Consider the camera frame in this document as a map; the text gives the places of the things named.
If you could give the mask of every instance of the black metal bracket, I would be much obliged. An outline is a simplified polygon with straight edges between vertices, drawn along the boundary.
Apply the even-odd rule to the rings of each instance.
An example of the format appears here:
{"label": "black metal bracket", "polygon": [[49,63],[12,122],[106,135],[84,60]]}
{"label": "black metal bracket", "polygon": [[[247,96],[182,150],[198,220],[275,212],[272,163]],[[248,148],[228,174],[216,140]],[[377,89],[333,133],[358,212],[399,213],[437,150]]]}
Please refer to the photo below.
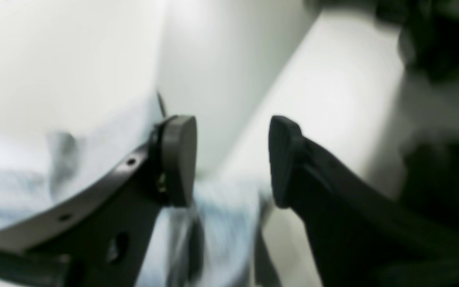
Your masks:
{"label": "black metal bracket", "polygon": [[33,287],[133,287],[161,208],[192,202],[195,159],[195,118],[168,118],[91,187],[1,230],[0,279]]}
{"label": "black metal bracket", "polygon": [[459,287],[458,228],[387,200],[282,116],[269,155],[276,204],[304,221],[325,287]]}

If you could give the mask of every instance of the dark machinery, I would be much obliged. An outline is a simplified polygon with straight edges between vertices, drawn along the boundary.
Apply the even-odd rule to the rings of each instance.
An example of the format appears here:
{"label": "dark machinery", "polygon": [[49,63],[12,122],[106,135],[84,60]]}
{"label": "dark machinery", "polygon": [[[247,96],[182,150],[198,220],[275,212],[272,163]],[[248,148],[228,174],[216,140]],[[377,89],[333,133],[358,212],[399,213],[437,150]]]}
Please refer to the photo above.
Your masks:
{"label": "dark machinery", "polygon": [[421,138],[399,203],[282,116],[269,152],[276,204],[304,221],[325,287],[459,287],[459,135]]}
{"label": "dark machinery", "polygon": [[405,64],[434,82],[459,80],[459,0],[379,0],[377,17],[403,26]]}
{"label": "dark machinery", "polygon": [[[192,202],[195,160],[195,118],[164,120],[149,142],[91,187],[1,230],[0,279],[33,287],[133,287],[161,208]],[[195,266],[201,256],[191,256]]]}

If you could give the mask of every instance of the light blue cloth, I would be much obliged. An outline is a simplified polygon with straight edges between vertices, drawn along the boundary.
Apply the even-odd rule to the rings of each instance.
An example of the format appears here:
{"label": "light blue cloth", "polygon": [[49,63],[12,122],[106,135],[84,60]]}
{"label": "light blue cloth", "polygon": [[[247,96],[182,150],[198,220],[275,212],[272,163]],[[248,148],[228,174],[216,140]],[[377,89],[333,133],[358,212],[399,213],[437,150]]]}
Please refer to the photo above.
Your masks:
{"label": "light blue cloth", "polygon": [[[0,169],[0,229],[51,208],[97,181],[148,141],[153,124],[160,120],[158,98],[153,95],[83,137],[49,134],[49,173]],[[260,208],[270,197],[269,185],[253,178],[197,181],[193,209],[164,208],[159,214],[136,286],[185,286],[179,274],[186,272],[187,238],[195,216],[204,226],[204,265],[199,278],[188,285],[246,286]],[[0,281],[0,286],[14,285]]]}

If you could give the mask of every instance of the screw hole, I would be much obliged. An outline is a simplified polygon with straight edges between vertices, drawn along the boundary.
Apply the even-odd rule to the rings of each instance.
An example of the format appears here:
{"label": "screw hole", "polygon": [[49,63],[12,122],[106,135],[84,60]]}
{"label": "screw hole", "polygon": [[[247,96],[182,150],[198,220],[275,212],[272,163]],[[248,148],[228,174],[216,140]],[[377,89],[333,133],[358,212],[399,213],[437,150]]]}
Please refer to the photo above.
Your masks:
{"label": "screw hole", "polygon": [[127,161],[127,165],[135,165],[135,158],[131,158]]}
{"label": "screw hole", "polygon": [[60,222],[65,222],[65,221],[69,220],[70,218],[72,218],[71,214],[64,214],[64,215],[58,217],[58,220]]}
{"label": "screw hole", "polygon": [[109,243],[107,250],[106,262],[107,264],[116,264],[125,256],[126,251],[129,249],[129,234],[122,232],[115,236]]}

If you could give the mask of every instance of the white wall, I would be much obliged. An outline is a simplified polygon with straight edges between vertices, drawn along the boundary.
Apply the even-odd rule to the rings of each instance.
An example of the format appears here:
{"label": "white wall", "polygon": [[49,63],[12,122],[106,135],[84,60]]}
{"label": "white wall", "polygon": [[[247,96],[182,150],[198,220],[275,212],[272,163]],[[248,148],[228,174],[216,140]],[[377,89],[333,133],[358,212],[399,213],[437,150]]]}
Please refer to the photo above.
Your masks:
{"label": "white wall", "polygon": [[200,172],[213,171],[315,18],[303,0],[171,0],[158,88],[194,114]]}

